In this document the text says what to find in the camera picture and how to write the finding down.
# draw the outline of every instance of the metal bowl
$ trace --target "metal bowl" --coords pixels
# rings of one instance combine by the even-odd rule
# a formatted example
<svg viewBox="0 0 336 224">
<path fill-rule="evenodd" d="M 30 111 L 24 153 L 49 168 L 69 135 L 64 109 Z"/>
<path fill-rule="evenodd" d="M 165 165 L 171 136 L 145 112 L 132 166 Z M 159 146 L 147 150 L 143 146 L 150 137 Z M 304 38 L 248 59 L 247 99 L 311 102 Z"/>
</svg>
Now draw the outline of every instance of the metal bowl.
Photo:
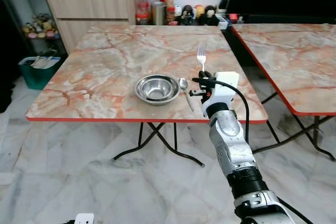
<svg viewBox="0 0 336 224">
<path fill-rule="evenodd" d="M 164 74 L 146 76 L 136 83 L 134 89 L 142 101 L 151 105 L 164 105 L 180 93 L 178 83 Z"/>
</svg>

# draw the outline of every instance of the cabinet drawer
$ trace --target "cabinet drawer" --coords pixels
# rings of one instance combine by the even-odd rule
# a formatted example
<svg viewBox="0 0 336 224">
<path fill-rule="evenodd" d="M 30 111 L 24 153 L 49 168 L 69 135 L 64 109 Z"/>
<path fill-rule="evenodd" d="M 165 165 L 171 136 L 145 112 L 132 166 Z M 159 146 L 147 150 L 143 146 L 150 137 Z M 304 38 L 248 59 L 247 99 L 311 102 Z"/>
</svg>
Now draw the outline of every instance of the cabinet drawer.
<svg viewBox="0 0 336 224">
<path fill-rule="evenodd" d="M 55 18 L 128 18 L 127 0 L 48 0 Z"/>
<path fill-rule="evenodd" d="M 68 54 L 70 54 L 93 25 L 123 25 L 128 21 L 98 21 L 98 20 L 59 20 L 57 22 L 62 41 L 64 42 Z"/>
</svg>

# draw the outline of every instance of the black cable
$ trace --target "black cable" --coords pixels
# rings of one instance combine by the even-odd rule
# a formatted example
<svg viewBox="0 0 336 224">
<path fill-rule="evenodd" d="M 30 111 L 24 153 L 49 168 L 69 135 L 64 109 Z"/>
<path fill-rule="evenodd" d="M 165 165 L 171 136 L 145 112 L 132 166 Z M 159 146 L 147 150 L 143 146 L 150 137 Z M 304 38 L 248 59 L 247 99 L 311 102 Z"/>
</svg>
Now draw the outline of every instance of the black cable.
<svg viewBox="0 0 336 224">
<path fill-rule="evenodd" d="M 249 130 L 250 112 L 249 112 L 248 104 L 247 104 L 247 101 L 246 101 L 244 95 L 238 89 L 236 89 L 235 87 L 231 86 L 230 84 L 221 82 L 221 81 L 208 80 L 208 79 L 202 79 L 202 78 L 193 78 L 192 80 L 195 81 L 195 82 L 204 84 L 204 85 L 206 85 L 207 83 L 220 84 L 222 86 L 225 86 L 225 87 L 228 87 L 228 88 L 232 89 L 233 91 L 235 91 L 240 96 L 240 98 L 242 99 L 242 101 L 245 105 L 245 110 L 246 110 L 245 141 L 246 141 L 246 143 L 248 143 L 248 130 Z"/>
<path fill-rule="evenodd" d="M 294 214 L 296 214 L 297 216 L 299 216 L 305 223 L 307 224 L 314 224 L 313 222 L 311 222 L 306 216 L 304 216 L 302 213 L 300 213 L 298 210 L 296 210 L 294 207 L 292 207 L 290 204 L 288 204 L 287 202 L 285 202 L 284 200 L 279 199 L 279 202 L 281 204 L 283 204 L 285 207 L 287 207 L 289 210 L 291 210 Z"/>
<path fill-rule="evenodd" d="M 244 97 L 244 95 L 235 87 L 231 86 L 230 84 L 221 82 L 221 81 L 216 81 L 216 80 L 208 80 L 208 79 L 202 79 L 202 78 L 193 78 L 192 79 L 195 82 L 198 82 L 200 84 L 203 85 L 207 85 L 207 83 L 213 83 L 213 84 L 220 84 L 222 86 L 228 87 L 230 89 L 232 89 L 233 91 L 235 91 L 240 98 L 242 99 L 244 105 L 245 105 L 245 110 L 246 110 L 246 127 L 245 127 L 245 141 L 246 143 L 248 143 L 248 131 L 249 131 L 249 108 L 248 108 L 248 104 L 247 101 Z M 311 222 L 306 216 L 304 216 L 302 213 L 300 213 L 298 210 L 296 210 L 294 207 L 292 207 L 290 204 L 288 204 L 287 202 L 285 202 L 284 200 L 282 200 L 281 198 L 279 198 L 279 202 L 281 204 L 283 204 L 285 207 L 287 207 L 289 210 L 291 210 L 294 214 L 296 214 L 299 218 L 301 218 L 305 223 L 307 224 L 313 224 L 313 222 Z"/>
</svg>

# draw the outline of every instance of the metal cup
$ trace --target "metal cup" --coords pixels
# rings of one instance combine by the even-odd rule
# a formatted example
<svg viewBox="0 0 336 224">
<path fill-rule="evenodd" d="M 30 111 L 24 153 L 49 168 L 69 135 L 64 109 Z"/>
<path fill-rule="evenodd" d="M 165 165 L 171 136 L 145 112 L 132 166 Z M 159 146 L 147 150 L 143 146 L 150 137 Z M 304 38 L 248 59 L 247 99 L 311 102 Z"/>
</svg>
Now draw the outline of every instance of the metal cup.
<svg viewBox="0 0 336 224">
<path fill-rule="evenodd" d="M 153 25 L 163 26 L 166 21 L 166 8 L 165 2 L 156 1 L 151 5 L 152 8 L 152 22 Z"/>
</svg>

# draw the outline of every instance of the red table edge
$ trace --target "red table edge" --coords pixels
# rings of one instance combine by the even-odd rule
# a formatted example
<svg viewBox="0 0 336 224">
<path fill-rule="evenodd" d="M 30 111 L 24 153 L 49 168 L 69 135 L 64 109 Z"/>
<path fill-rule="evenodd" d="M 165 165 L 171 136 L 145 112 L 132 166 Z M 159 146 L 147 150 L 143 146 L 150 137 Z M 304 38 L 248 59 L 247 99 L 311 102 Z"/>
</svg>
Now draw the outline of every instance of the red table edge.
<svg viewBox="0 0 336 224">
<path fill-rule="evenodd" d="M 26 116 L 26 119 L 31 122 L 124 122 L 124 123 L 209 123 L 209 120 L 197 120 L 197 119 L 114 119 L 114 118 L 30 118 Z M 245 120 L 239 120 L 240 123 L 245 124 Z M 250 120 L 250 124 L 262 124 L 266 123 L 265 120 Z"/>
<path fill-rule="evenodd" d="M 235 27 L 231 27 L 232 31 L 234 32 L 234 34 L 239 38 L 240 42 L 244 45 L 244 47 L 247 49 L 247 51 L 252 55 L 254 61 L 257 63 L 257 65 L 259 66 L 259 68 L 262 70 L 262 72 L 264 73 L 264 75 L 267 77 L 268 81 L 272 84 L 272 86 L 275 88 L 275 90 L 277 91 L 278 95 L 281 97 L 282 101 L 285 103 L 285 105 L 287 106 L 287 108 L 289 109 L 289 111 L 291 113 L 293 113 L 294 115 L 313 115 L 313 116 L 320 116 L 320 115 L 336 115 L 336 112 L 300 112 L 300 111 L 296 111 L 291 105 L 290 103 L 287 101 L 287 99 L 285 98 L 285 96 L 283 95 L 283 93 L 280 91 L 280 89 L 278 88 L 278 86 L 276 86 L 276 84 L 273 82 L 272 78 L 268 75 L 267 71 L 263 68 L 263 66 L 261 65 L 261 63 L 258 61 L 257 57 L 253 54 L 253 52 L 249 49 L 249 47 L 246 45 L 246 43 L 243 41 L 243 39 L 241 38 L 241 36 L 239 35 L 238 31 L 235 29 Z"/>
</svg>

